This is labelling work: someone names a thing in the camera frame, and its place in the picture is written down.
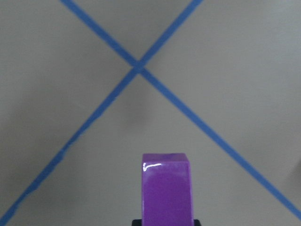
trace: purple cube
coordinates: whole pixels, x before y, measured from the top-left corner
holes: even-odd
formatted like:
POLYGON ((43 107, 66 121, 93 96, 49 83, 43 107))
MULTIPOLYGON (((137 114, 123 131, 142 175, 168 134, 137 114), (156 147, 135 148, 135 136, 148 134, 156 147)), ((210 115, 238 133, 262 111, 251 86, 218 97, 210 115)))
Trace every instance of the purple cube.
POLYGON ((144 154, 142 226, 193 226, 190 164, 185 154, 144 154))

